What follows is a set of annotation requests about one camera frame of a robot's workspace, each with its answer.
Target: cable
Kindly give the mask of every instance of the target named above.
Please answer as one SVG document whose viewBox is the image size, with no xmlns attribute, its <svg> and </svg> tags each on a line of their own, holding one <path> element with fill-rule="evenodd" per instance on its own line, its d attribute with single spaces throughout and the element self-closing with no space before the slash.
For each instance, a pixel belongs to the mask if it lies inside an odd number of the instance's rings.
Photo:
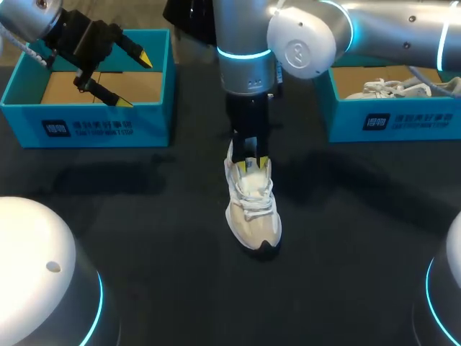
<svg viewBox="0 0 461 346">
<path fill-rule="evenodd" d="M 453 99 L 459 99 L 461 98 L 461 94 L 455 94 L 453 92 L 449 92 L 448 90 L 445 90 L 441 88 L 440 86 L 434 84 L 431 82 L 426 76 L 424 76 L 415 66 L 407 66 L 410 72 L 420 81 L 425 83 L 426 85 L 430 86 L 431 88 L 437 90 L 438 92 L 441 92 L 443 95 L 446 95 L 448 97 L 451 97 Z"/>
<path fill-rule="evenodd" d="M 46 61 L 43 60 L 43 58 L 37 52 L 33 51 L 25 44 L 21 43 L 18 39 L 16 39 L 15 36 L 13 36 L 13 34 L 11 34 L 10 31 L 8 31 L 2 24 L 0 24 L 0 35 L 5 37 L 9 42 L 18 47 L 32 59 L 37 61 L 40 65 L 47 67 Z"/>
</svg>

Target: logo on box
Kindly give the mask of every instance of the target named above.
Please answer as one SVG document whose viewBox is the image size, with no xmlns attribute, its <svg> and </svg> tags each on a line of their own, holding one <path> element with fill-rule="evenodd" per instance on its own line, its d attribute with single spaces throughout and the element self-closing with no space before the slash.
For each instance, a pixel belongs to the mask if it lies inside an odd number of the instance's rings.
<svg viewBox="0 0 461 346">
<path fill-rule="evenodd" d="M 49 137 L 71 137 L 64 120 L 43 120 L 42 125 Z"/>
<path fill-rule="evenodd" d="M 365 119 L 363 131 L 385 130 L 388 126 L 390 113 L 370 113 Z"/>
</svg>

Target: white sneaker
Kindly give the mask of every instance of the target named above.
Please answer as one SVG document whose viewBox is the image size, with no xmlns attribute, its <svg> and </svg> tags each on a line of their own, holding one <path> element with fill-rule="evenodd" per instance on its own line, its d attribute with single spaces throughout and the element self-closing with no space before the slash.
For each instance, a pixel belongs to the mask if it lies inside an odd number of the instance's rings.
<svg viewBox="0 0 461 346">
<path fill-rule="evenodd" d="M 225 211 L 229 227 L 247 249 L 274 249 L 280 242 L 282 222 L 272 193 L 271 161 L 261 159 L 261 168 L 255 158 L 234 164 L 232 153 L 231 142 L 224 161 L 230 195 Z"/>
<path fill-rule="evenodd" d="M 431 97 L 431 88 L 418 79 L 407 81 L 369 81 L 364 84 L 362 92 L 357 92 L 346 99 L 391 99 L 396 97 Z"/>
</svg>

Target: cardboard box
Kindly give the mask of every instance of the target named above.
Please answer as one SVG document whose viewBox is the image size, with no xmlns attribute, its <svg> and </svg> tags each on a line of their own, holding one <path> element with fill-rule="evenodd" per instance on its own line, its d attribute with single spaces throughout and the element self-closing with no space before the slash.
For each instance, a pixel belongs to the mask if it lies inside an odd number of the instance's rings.
<svg viewBox="0 0 461 346">
<path fill-rule="evenodd" d="M 157 103 L 161 98 L 161 72 L 123 72 L 101 74 L 99 83 L 130 102 Z"/>
<path fill-rule="evenodd" d="M 447 76 L 436 70 L 422 68 L 421 71 L 433 82 L 447 81 Z M 404 81 L 411 77 L 405 66 L 348 56 L 314 79 L 329 141 L 461 139 L 461 99 L 346 99 L 361 92 L 367 81 L 379 78 Z"/>
<path fill-rule="evenodd" d="M 176 82 L 170 32 L 126 30 L 125 34 L 144 47 L 153 68 L 146 70 L 115 45 L 95 79 L 106 75 L 104 83 L 133 108 L 108 107 L 88 93 L 80 94 L 73 85 L 76 67 L 62 58 L 49 71 L 21 55 L 1 110 L 23 148 L 168 146 Z M 50 54 L 40 41 L 30 47 Z"/>
<path fill-rule="evenodd" d="M 99 81 L 100 72 L 94 72 L 92 78 Z M 73 80 L 75 72 L 52 72 L 45 93 L 43 94 L 42 105 L 65 105 L 69 103 L 94 103 L 94 96 L 89 92 L 80 92 Z"/>
</svg>

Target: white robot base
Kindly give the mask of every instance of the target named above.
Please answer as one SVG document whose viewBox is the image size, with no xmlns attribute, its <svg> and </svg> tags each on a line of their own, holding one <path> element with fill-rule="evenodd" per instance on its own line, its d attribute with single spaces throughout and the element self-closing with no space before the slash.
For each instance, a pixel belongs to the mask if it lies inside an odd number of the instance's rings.
<svg viewBox="0 0 461 346">
<path fill-rule="evenodd" d="M 52 210 L 0 198 L 0 345 L 117 346 L 99 273 Z"/>
<path fill-rule="evenodd" d="M 413 333 L 419 346 L 461 345 L 461 214 L 431 261 L 413 305 Z"/>
</svg>

